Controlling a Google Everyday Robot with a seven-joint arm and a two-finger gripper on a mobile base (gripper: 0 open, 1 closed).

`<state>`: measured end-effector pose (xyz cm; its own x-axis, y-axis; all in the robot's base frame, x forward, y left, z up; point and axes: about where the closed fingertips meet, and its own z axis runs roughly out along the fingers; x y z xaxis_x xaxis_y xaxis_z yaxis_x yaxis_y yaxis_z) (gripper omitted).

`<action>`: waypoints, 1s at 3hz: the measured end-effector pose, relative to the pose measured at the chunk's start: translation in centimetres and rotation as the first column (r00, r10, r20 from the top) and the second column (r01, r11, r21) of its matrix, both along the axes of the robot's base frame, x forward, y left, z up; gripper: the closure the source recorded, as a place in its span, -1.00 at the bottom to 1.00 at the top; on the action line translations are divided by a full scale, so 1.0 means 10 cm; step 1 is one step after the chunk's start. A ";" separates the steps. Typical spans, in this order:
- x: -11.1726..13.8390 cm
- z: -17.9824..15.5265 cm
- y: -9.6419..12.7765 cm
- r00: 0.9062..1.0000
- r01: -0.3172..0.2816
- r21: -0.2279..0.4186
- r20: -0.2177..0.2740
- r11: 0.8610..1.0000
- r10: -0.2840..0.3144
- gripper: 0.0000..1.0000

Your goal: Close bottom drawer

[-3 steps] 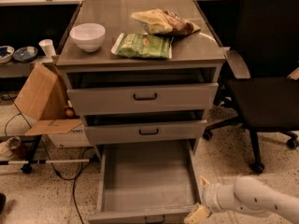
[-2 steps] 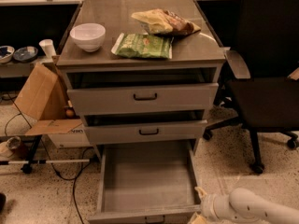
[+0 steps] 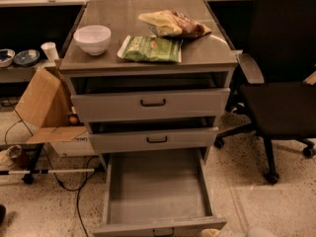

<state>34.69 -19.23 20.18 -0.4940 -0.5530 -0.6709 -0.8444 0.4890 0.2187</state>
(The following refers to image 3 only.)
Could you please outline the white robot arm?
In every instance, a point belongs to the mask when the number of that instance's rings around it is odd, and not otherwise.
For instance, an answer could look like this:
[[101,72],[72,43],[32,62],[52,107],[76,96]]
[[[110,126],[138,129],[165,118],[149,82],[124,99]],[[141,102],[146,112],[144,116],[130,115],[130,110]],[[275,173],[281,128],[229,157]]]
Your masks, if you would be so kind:
[[231,230],[203,229],[200,237],[276,237],[271,231],[261,228],[252,227],[247,232],[233,232]]

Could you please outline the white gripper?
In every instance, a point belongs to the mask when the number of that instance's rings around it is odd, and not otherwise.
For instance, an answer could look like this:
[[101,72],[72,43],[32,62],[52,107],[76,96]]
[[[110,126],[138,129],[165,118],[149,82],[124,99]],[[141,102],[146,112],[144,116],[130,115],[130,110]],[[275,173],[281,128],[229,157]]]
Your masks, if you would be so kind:
[[231,230],[219,231],[217,229],[203,229],[200,232],[200,237],[245,237],[246,234],[242,232],[233,232]]

